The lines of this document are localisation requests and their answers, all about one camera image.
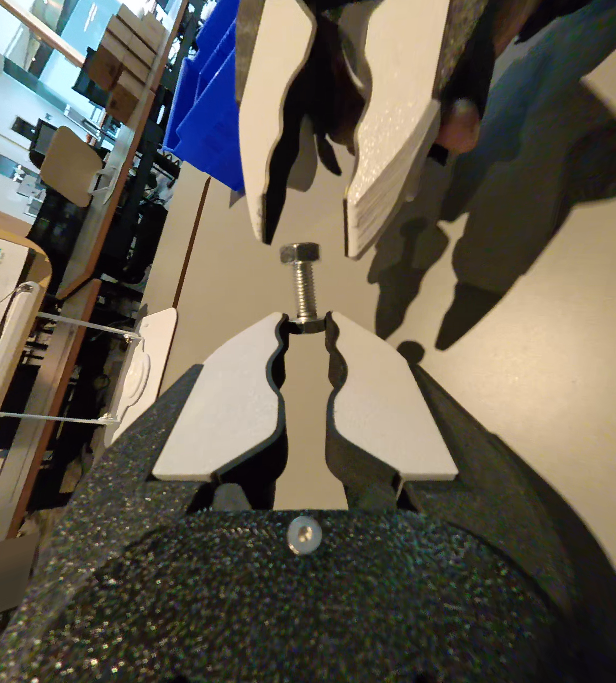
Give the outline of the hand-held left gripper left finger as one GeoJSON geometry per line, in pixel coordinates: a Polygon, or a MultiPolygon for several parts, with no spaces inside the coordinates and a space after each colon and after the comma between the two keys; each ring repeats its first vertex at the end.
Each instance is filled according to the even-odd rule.
{"type": "Polygon", "coordinates": [[[285,401],[272,375],[283,363],[274,312],[209,355],[153,466],[157,479],[212,479],[260,454],[285,431],[285,401]]]}

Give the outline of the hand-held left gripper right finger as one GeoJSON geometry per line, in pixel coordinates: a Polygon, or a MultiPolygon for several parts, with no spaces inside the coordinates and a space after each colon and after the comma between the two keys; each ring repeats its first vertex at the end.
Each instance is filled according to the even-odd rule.
{"type": "Polygon", "coordinates": [[[336,435],[401,479],[455,479],[458,468],[405,358],[343,314],[329,319],[345,364],[332,400],[336,435]]]}

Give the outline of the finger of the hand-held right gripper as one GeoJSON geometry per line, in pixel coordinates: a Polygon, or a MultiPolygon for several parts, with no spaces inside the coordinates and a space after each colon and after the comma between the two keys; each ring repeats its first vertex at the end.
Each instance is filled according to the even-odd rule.
{"type": "Polygon", "coordinates": [[[312,50],[317,21],[304,1],[241,1],[235,28],[239,150],[252,231],[271,244],[300,149],[305,115],[292,93],[312,50]]]}
{"type": "Polygon", "coordinates": [[[360,259],[416,192],[440,122],[433,89],[449,1],[364,1],[343,9],[349,74],[365,104],[344,199],[346,254],[360,259]]]}

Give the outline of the blue plastic bin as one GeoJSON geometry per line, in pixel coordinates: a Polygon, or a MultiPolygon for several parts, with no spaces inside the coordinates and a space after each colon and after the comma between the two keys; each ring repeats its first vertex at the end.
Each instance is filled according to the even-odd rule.
{"type": "Polygon", "coordinates": [[[184,60],[162,149],[244,191],[235,100],[238,1],[219,1],[196,37],[198,51],[184,60]]]}

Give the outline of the silver hex bolt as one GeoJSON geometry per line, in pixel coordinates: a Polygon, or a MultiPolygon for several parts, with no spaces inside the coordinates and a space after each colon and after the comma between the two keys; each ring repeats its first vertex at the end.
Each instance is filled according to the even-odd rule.
{"type": "Polygon", "coordinates": [[[295,320],[301,323],[316,322],[319,319],[313,266],[320,259],[320,245],[316,243],[291,243],[280,249],[280,262],[290,266],[293,272],[295,320]]]}

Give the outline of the person's right hand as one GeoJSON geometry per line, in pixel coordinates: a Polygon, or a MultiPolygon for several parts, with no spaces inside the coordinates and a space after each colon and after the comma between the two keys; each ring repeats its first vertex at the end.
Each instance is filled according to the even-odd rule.
{"type": "Polygon", "coordinates": [[[457,71],[443,92],[437,144],[456,154],[474,149],[495,62],[540,4],[540,1],[489,1],[457,71]]]}

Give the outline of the stack of cardboard boxes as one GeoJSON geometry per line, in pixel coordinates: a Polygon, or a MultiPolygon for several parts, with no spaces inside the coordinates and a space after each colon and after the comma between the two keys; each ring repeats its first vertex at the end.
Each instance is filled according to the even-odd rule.
{"type": "Polygon", "coordinates": [[[168,35],[154,14],[137,14],[121,4],[98,46],[88,49],[82,71],[106,95],[100,106],[120,124],[130,122],[150,90],[151,74],[163,56],[168,35]]]}

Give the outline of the beige tablet on stand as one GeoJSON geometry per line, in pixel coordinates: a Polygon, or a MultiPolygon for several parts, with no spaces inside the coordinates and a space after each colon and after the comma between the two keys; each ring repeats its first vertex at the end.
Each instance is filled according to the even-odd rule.
{"type": "Polygon", "coordinates": [[[98,153],[70,128],[53,134],[40,169],[41,182],[78,208],[86,208],[104,164],[98,153]]]}

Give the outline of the white plastic base plate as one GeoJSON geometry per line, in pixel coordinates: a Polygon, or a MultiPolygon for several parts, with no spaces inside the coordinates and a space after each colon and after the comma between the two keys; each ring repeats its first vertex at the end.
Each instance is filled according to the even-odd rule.
{"type": "Polygon", "coordinates": [[[104,445],[106,448],[111,446],[158,399],[176,325],[177,311],[175,308],[150,314],[139,322],[136,328],[138,338],[130,343],[130,348],[122,363],[112,395],[109,413],[114,422],[106,427],[104,435],[104,445]],[[141,339],[144,339],[145,350],[149,354],[151,361],[149,380],[139,401],[121,415],[119,413],[119,397],[125,371],[127,370],[127,364],[130,362],[132,350],[136,342],[141,339]]]}

